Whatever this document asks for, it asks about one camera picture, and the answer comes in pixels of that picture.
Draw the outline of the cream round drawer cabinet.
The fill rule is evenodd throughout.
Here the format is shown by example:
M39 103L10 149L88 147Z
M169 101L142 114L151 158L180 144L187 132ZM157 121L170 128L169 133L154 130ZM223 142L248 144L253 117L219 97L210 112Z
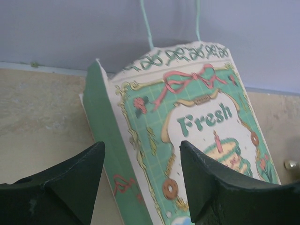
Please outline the cream round drawer cabinet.
M284 167L286 170L296 170L300 168L300 163L294 160L285 160Z

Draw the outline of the green cake paper bag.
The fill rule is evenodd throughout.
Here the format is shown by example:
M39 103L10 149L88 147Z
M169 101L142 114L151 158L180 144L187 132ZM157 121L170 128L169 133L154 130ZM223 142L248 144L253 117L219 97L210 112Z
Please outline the green cake paper bag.
M257 180L278 173L230 51L196 41L157 48L109 76L95 60L81 95L125 225L189 225L180 143Z

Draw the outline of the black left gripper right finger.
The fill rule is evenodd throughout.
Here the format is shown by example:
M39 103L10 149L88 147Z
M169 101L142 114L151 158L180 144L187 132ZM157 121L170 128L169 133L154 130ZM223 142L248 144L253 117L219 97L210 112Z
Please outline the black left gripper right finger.
M188 141L180 159L191 221L196 225L298 225L299 182L278 185L248 177Z

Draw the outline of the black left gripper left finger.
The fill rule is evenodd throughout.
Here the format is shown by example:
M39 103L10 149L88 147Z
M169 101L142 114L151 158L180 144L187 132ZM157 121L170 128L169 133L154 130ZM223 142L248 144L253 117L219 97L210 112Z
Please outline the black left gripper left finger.
M104 142L13 184L0 186L2 225L89 225L105 158Z

